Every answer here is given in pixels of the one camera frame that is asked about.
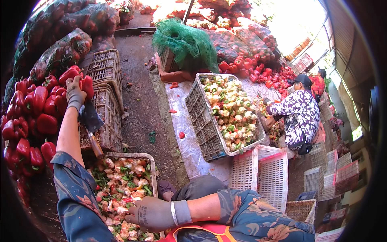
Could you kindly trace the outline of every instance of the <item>bracelet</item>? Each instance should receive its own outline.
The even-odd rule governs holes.
[[[172,212],[173,222],[175,223],[176,226],[179,226],[179,224],[177,223],[175,205],[173,204],[173,201],[171,201],[171,212]]]

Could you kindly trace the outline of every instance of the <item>grey work glove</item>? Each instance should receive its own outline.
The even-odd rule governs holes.
[[[79,87],[79,80],[82,78],[80,76],[72,78],[68,78],[66,80],[66,86],[67,86],[67,91],[66,91],[66,99],[67,99],[67,108],[74,107],[78,110],[80,107],[85,103],[86,99],[86,92],[81,91]]]
[[[265,99],[264,99],[264,105],[267,105],[269,102],[271,102],[270,99],[268,99],[268,98],[265,98]]]
[[[171,202],[156,197],[144,197],[142,201],[136,201],[136,206],[129,208],[129,213],[132,215],[126,215],[125,220],[147,228],[152,232],[164,231],[178,225],[192,223],[187,201],[174,201],[173,203],[177,225],[172,217]]]

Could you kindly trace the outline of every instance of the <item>wooden knife handle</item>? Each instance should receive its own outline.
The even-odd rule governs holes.
[[[90,145],[91,148],[93,149],[94,154],[96,155],[97,159],[103,159],[105,154],[102,151],[101,146],[99,145],[97,138],[94,136],[93,133],[89,132],[89,139],[90,139]]]

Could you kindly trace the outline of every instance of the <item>knife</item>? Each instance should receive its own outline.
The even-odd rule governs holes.
[[[79,115],[80,123],[85,125],[87,136],[90,139],[91,149],[93,150],[95,156],[98,159],[104,158],[105,154],[103,153],[97,138],[93,134],[104,125],[104,122],[100,118],[91,101],[87,101],[84,105],[82,105],[79,110]]]

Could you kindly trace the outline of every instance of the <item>green mesh net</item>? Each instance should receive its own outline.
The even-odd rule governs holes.
[[[159,56],[168,47],[175,55],[180,69],[192,69],[192,63],[186,61],[191,55],[194,61],[203,62],[210,71],[218,73],[216,50],[208,35],[199,29],[186,26],[179,18],[167,19],[157,24],[152,38],[152,46]]]

